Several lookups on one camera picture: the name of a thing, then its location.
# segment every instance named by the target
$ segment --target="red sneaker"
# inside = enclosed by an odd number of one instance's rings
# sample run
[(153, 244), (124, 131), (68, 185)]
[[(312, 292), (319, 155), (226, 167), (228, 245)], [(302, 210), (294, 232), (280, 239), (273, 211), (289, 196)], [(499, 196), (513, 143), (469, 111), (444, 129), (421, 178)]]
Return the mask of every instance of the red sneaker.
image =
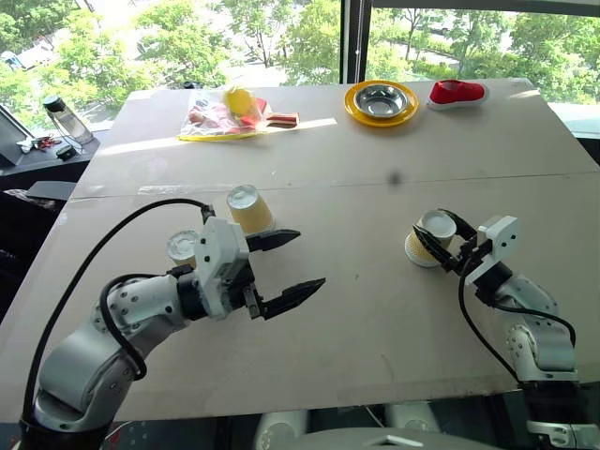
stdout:
[(437, 111), (479, 105), (488, 98), (488, 93), (488, 89), (478, 82), (441, 80), (433, 84), (427, 105)]

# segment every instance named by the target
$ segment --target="wooden table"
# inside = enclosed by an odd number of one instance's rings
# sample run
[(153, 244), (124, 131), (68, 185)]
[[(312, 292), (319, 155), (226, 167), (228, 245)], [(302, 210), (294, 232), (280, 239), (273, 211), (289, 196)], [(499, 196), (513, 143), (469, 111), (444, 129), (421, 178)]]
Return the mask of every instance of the wooden table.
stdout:
[[(201, 320), (148, 358), (119, 419), (256, 413), (294, 408), (445, 398), (514, 388), (460, 316), (458, 279), (405, 256), (423, 212), (451, 209), (478, 225), (497, 214), (521, 219), (506, 261), (559, 301), (577, 329), (583, 381), (600, 378), (598, 176), (591, 158), (531, 86), (487, 81), (479, 110), (422, 108), (395, 129), (355, 124), (344, 86), (257, 90), (274, 109), (335, 125), (253, 140), (175, 142), (189, 92), (136, 93), (111, 140), (90, 163), (37, 255), (0, 327), (0, 420), (19, 416), (33, 349), (55, 302), (91, 247), (144, 204), (189, 196), (228, 217), (229, 188), (253, 183), (277, 225), (302, 236), (251, 256), (257, 286), (272, 298), (294, 283), (327, 277), (300, 308), (273, 321), (238, 311)], [(422, 102), (430, 82), (409, 83)], [(312, 122), (313, 125), (331, 123)], [(390, 186), (390, 173), (401, 183)], [(147, 213), (98, 255), (61, 316), (49, 348), (91, 312), (101, 287), (127, 272), (162, 272), (168, 237), (200, 229), (199, 212)], [(496, 314), (468, 308), (502, 350)]]

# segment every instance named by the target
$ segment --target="yellow plate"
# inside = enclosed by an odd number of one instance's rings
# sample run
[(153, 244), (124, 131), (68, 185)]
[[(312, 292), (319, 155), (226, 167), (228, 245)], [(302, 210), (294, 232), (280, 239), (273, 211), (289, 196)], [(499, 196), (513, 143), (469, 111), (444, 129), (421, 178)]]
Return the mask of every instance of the yellow plate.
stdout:
[[(356, 92), (360, 89), (367, 87), (371, 84), (390, 84), (394, 87), (400, 89), (409, 100), (409, 105), (407, 108), (401, 112), (400, 114), (391, 117), (389, 119), (375, 119), (373, 117), (369, 117), (368, 115), (361, 112), (356, 105), (354, 104), (354, 96)], [(369, 125), (371, 127), (393, 127), (396, 125), (403, 124), (408, 121), (411, 117), (414, 116), (416, 110), (419, 109), (419, 99), (416, 94), (406, 87), (403, 84), (398, 84), (397, 82), (386, 82), (383, 80), (371, 80), (368, 82), (360, 82), (359, 84), (354, 85), (348, 92), (346, 92), (346, 97), (344, 98), (344, 103), (346, 105), (346, 112), (355, 120), (364, 125)]]

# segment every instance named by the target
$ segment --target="metal bowl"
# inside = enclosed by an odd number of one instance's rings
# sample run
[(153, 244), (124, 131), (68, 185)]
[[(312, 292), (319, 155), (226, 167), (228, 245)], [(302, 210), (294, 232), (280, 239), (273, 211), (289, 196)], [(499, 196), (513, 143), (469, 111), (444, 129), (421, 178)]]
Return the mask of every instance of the metal bowl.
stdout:
[(402, 113), (409, 100), (402, 90), (391, 84), (370, 84), (354, 96), (354, 105), (370, 117), (389, 119)]

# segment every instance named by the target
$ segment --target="water bottle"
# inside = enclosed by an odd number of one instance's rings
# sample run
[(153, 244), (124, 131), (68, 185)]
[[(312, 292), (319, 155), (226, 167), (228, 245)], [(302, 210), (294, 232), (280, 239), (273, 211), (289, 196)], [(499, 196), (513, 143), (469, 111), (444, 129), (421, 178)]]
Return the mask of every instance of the water bottle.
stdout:
[(54, 121), (65, 129), (67, 134), (78, 143), (89, 143), (94, 139), (92, 132), (87, 129), (81, 119), (65, 104), (59, 96), (44, 98), (44, 108)]

